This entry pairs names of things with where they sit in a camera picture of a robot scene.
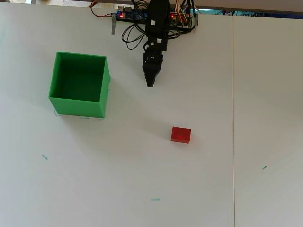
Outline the black gripper with servos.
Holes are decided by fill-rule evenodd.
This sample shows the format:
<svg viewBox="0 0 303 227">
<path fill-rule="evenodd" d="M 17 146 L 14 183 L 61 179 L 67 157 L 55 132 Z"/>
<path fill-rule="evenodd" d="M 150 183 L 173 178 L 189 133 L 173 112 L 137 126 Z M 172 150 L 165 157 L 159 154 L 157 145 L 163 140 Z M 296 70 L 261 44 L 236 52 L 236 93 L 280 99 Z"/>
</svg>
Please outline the black gripper with servos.
<svg viewBox="0 0 303 227">
<path fill-rule="evenodd" d="M 163 51 L 167 50 L 168 38 L 149 37 L 143 45 L 143 72 L 147 87 L 153 87 L 163 63 Z"/>
</svg>

